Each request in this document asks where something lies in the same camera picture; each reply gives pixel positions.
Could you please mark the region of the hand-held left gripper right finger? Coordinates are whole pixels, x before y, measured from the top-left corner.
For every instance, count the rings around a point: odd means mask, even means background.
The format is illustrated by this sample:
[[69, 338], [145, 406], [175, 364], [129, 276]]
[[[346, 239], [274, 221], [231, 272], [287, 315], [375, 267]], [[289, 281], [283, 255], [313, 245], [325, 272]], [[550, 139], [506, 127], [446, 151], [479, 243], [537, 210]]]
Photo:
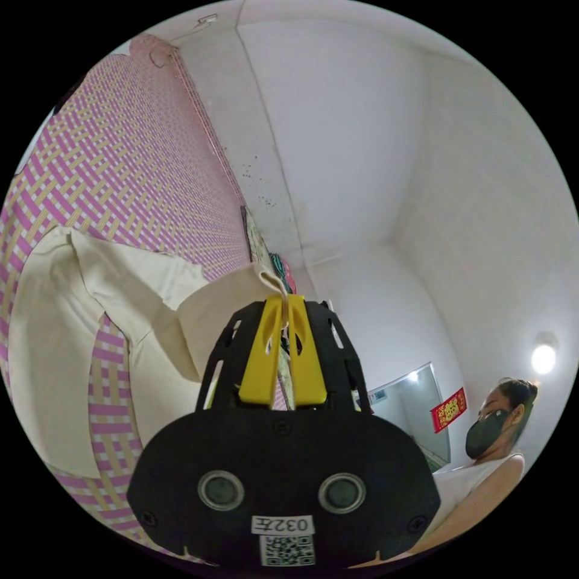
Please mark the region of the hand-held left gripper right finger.
[[317, 407], [326, 402], [326, 386], [302, 296], [288, 296], [289, 366], [296, 407]]

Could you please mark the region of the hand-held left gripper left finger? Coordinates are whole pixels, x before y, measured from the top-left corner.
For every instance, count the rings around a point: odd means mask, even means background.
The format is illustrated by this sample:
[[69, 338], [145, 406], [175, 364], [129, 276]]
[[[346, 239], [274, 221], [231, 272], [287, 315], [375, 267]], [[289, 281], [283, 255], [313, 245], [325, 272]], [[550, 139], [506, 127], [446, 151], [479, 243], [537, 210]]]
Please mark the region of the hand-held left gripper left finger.
[[241, 403], [273, 403], [279, 363], [283, 300], [270, 296], [251, 304], [249, 321], [242, 324], [251, 331], [251, 346], [239, 386]]

